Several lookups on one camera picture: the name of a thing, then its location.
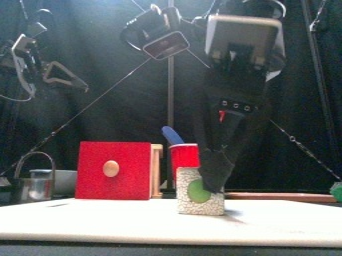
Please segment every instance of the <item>black curtain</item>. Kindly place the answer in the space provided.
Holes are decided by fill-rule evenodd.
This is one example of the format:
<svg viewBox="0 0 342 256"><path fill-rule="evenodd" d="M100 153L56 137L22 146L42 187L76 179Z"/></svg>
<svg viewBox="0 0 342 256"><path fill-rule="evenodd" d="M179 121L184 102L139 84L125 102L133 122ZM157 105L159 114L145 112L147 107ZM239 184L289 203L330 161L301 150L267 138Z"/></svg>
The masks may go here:
<svg viewBox="0 0 342 256"><path fill-rule="evenodd" d="M0 170L9 170L20 156L68 124L40 148L56 160L58 169L77 169L80 141L167 142L160 129L167 125L167 61L148 61L122 82L117 82L147 60L147 56L126 48L118 34L126 21L140 12L128 0L25 0L28 15L46 8L53 16L40 16L48 32L40 38L41 55L56 60L86 82L89 92L49 85L37 86L37 95L26 103L0 99ZM167 0L136 0L143 9L151 3L167 7ZM342 175L340 159L340 1L330 1L324 13L324 29L316 36L322 60L328 107L332 115L334 140L326 126L324 106L316 82L315 62L310 49L303 6L297 0L284 1L283 21L287 65L269 83L271 119L295 136L316 158ZM308 1L315 16L320 1ZM201 15L211 0L175 1L184 18ZM24 32L18 1L0 1L0 39L14 41ZM191 41L191 51L203 60L204 43ZM191 94L204 79L204 65L188 53L175 56L175 130L185 142L195 142L191 122ZM114 88L89 106L89 103ZM1 72L0 93L25 97L14 74ZM33 158L26 169L45 168L46 162ZM167 159L161 163L165 179ZM245 155L237 162L227 182L229 190L328 192L335 181L315 159L289 142L269 122Z"/></svg>

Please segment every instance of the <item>red box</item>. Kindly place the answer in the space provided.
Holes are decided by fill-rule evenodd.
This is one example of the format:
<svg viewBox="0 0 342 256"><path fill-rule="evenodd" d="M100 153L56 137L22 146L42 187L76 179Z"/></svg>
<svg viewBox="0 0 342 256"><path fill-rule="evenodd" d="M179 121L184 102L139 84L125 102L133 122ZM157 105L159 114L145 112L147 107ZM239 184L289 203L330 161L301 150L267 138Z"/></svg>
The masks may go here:
<svg viewBox="0 0 342 256"><path fill-rule="evenodd" d="M199 167L197 144L184 143L169 147L173 181L179 167Z"/></svg>
<svg viewBox="0 0 342 256"><path fill-rule="evenodd" d="M74 198L148 200L151 152L147 142L81 142ZM114 177L102 171L108 161L118 165Z"/></svg>

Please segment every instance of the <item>metal bucket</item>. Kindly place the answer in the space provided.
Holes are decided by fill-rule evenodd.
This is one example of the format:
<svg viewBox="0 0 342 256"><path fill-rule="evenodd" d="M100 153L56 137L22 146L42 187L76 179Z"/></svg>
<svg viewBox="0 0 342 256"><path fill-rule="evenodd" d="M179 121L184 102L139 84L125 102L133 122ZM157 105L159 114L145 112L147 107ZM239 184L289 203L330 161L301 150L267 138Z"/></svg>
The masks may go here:
<svg viewBox="0 0 342 256"><path fill-rule="evenodd" d="M21 167L25 160L36 154L46 156L50 162L49 175L32 175L30 178L20 178ZM50 156L40 151L34 151L24 155L17 163L14 171L14 179L12 182L10 203L22 204L50 200L53 196L56 165Z"/></svg>

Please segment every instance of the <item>white table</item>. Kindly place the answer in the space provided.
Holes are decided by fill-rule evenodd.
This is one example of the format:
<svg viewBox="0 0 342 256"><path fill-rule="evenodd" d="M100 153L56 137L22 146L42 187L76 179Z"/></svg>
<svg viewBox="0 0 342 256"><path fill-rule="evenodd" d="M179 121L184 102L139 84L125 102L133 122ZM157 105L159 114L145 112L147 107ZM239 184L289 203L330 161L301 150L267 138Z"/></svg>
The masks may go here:
<svg viewBox="0 0 342 256"><path fill-rule="evenodd" d="M342 249L342 208L281 200L225 200L219 217L177 214L172 199L62 199L0 216L1 241Z"/></svg>

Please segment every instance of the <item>white speckled cylinder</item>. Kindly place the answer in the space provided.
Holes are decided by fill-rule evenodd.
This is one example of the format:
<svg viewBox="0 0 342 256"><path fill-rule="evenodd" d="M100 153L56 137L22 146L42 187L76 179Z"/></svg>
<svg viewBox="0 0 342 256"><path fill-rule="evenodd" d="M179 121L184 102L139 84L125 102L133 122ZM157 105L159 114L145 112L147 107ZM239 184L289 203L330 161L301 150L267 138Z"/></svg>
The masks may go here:
<svg viewBox="0 0 342 256"><path fill-rule="evenodd" d="M204 203L195 203L188 197L188 184L201 178L197 168L180 167L176 173L177 212L193 215L223 215L224 193L211 193L211 197Z"/></svg>

